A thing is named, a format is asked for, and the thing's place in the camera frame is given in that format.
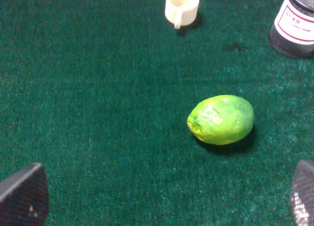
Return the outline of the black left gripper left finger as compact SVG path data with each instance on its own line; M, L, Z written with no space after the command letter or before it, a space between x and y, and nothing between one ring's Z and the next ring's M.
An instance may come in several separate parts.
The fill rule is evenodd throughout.
M32 163L0 182L0 224L42 226L49 213L45 168Z

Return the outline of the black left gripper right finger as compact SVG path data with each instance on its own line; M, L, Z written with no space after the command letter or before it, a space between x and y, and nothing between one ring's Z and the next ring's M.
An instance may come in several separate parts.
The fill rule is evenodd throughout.
M300 160L290 190L290 206L297 226L314 225L314 162Z

